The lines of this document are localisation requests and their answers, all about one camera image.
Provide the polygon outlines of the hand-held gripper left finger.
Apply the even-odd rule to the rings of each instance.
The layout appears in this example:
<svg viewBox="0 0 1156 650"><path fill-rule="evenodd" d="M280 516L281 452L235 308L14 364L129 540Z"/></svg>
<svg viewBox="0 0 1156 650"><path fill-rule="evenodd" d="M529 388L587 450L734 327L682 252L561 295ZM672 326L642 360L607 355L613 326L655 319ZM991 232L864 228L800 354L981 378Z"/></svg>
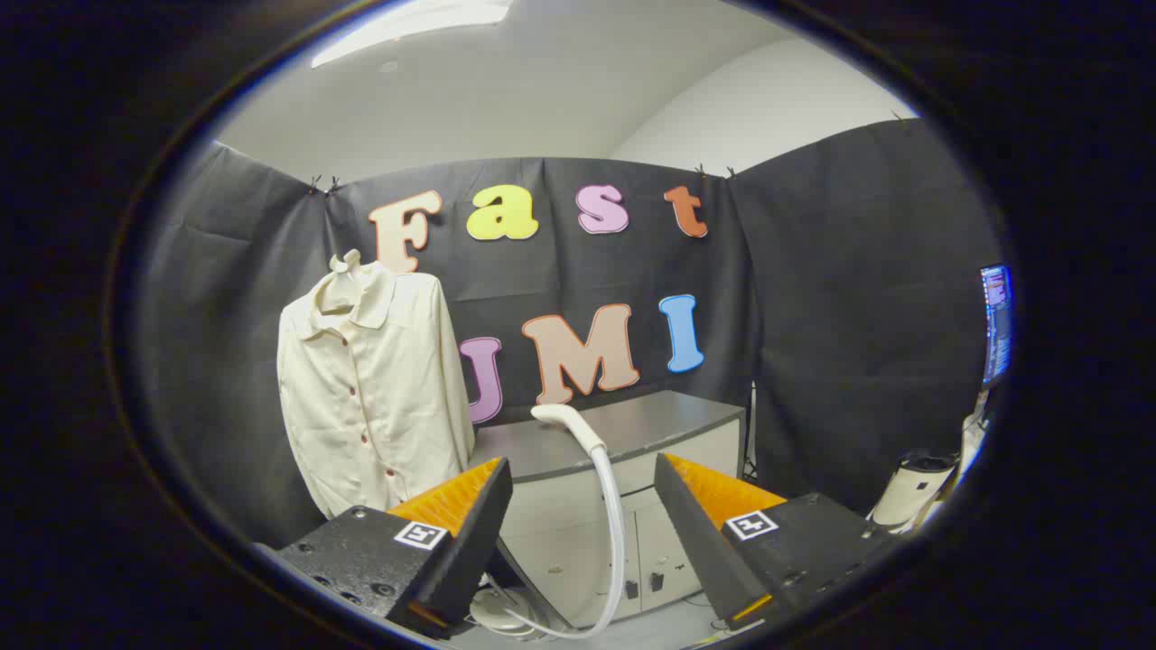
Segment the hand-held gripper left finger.
<svg viewBox="0 0 1156 650"><path fill-rule="evenodd" d="M297 542L255 551L294 584L362 625L424 638L464 629L512 497L507 458L402 505L351 505Z"/></svg>

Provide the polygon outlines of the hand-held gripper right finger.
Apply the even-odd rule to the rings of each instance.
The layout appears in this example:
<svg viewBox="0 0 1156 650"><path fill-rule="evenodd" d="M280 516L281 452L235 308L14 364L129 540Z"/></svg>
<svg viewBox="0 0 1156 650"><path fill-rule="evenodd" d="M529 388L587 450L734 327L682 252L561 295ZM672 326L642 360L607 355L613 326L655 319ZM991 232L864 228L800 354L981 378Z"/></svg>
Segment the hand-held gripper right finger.
<svg viewBox="0 0 1156 650"><path fill-rule="evenodd" d="M870 573L899 535L821 493L784 498L661 452L654 488L729 630L780 625Z"/></svg>

